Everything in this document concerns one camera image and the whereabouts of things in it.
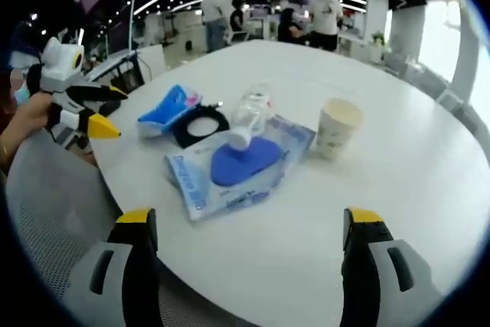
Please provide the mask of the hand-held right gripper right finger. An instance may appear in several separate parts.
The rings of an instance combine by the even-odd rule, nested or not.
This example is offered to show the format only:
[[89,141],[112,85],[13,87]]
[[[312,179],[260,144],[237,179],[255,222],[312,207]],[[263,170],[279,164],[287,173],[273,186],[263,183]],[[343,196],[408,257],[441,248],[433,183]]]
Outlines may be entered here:
[[346,208],[341,265],[341,326],[419,326],[443,297],[430,265],[384,219]]

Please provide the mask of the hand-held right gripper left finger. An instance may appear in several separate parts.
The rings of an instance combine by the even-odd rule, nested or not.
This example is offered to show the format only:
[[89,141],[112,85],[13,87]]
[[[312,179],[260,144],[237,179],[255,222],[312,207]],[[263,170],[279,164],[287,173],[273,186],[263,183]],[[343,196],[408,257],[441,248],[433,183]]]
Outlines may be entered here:
[[120,216],[75,264],[63,303],[82,326],[160,326],[155,210]]

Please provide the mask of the person's left hand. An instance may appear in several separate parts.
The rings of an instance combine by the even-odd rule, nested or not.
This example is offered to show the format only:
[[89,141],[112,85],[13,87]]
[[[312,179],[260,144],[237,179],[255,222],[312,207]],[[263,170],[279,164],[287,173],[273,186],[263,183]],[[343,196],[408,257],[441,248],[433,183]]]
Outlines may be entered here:
[[52,104],[52,96],[49,93],[36,93],[21,105],[15,114],[15,125],[29,135],[47,125]]

